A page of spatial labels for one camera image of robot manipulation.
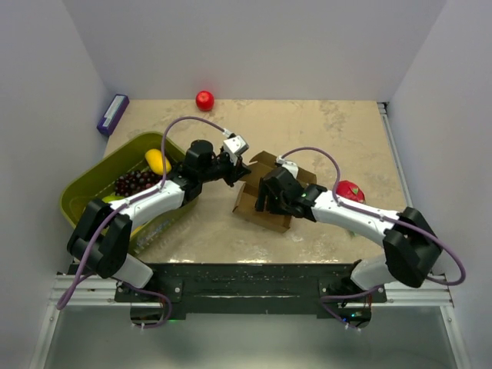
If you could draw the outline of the brown cardboard box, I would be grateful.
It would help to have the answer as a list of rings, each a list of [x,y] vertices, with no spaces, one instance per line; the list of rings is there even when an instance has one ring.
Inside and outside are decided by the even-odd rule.
[[[287,198],[300,194],[301,187],[315,184],[317,176],[303,168],[295,173],[297,184],[288,170],[280,169],[277,157],[267,151],[256,154],[249,164],[251,173],[241,180],[232,212],[246,221],[271,231],[284,233],[290,228],[292,215],[287,212]]]

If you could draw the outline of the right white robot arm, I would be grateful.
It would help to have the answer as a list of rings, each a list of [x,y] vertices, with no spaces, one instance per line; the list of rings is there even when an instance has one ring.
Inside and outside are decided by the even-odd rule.
[[[441,253],[433,231],[416,209],[386,211],[337,200],[326,187],[303,185],[283,167],[260,179],[255,209],[338,226],[381,246],[383,254],[355,261],[327,288],[353,302],[361,301],[370,289],[393,281],[420,287]]]

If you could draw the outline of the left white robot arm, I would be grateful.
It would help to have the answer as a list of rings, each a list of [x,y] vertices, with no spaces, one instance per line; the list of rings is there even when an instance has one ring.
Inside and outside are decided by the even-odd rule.
[[[196,199],[204,183],[224,180],[233,186],[251,173],[242,161],[249,149],[241,136],[223,141],[218,154],[211,142],[196,140],[166,175],[157,183],[129,198],[106,203],[94,199],[88,203],[68,241],[68,252],[83,268],[101,278],[115,278],[132,285],[141,301],[158,296],[159,283],[154,272],[129,253],[131,232],[156,217],[183,208]]]

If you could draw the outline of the purple rectangular box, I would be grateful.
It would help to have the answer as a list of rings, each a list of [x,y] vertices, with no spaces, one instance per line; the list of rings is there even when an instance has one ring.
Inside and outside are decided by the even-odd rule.
[[[105,113],[99,119],[97,130],[105,137],[111,136],[129,103],[130,100],[127,95],[116,94],[106,108]]]

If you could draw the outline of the yellow mango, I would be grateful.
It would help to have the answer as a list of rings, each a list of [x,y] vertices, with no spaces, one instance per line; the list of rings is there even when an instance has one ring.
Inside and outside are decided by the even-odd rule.
[[[152,172],[163,176],[164,172],[168,173],[172,170],[171,162],[158,149],[151,149],[145,153],[145,160]]]

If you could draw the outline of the red dragon fruit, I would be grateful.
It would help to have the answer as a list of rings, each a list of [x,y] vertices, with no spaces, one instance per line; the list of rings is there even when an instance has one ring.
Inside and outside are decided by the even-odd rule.
[[[337,200],[347,199],[349,201],[365,204],[366,198],[361,188],[352,181],[342,180],[334,187],[333,193]]]

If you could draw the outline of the red apple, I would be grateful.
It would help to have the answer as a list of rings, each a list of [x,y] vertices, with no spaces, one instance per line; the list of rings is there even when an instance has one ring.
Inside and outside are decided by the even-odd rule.
[[[195,104],[200,111],[211,111],[214,107],[214,96],[209,91],[200,91],[195,96]]]

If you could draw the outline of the purple grape bunch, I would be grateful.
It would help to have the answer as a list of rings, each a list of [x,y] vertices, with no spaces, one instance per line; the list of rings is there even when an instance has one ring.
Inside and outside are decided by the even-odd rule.
[[[115,195],[129,197],[156,185],[161,176],[153,171],[130,171],[115,180]]]

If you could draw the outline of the green pear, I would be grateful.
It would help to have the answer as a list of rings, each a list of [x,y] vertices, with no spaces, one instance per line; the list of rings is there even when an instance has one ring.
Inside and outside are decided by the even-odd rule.
[[[102,198],[104,203],[107,204],[120,204],[120,203],[125,203],[125,197],[123,196],[118,196],[118,195],[108,195]]]

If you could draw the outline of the olive green plastic bin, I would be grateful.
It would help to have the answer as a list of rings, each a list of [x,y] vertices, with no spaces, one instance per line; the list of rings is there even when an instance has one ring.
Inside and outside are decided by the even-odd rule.
[[[81,218],[87,203],[94,198],[103,198],[115,193],[114,183],[118,177],[134,170],[148,168],[145,153],[161,147],[162,134],[151,131],[140,134],[103,158],[94,167],[76,178],[61,193],[60,210],[74,228]],[[194,199],[183,208],[161,214],[133,231],[129,252],[139,255],[183,218],[198,203]]]

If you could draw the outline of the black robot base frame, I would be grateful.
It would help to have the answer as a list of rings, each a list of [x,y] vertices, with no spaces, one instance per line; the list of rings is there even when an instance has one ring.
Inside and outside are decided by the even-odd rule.
[[[189,314],[314,315],[338,314],[355,327],[365,327],[372,308],[387,300],[383,287],[356,298],[342,291],[351,264],[152,264],[154,275],[143,293],[121,286],[114,297],[131,304],[135,323],[154,322],[168,312],[174,320]]]

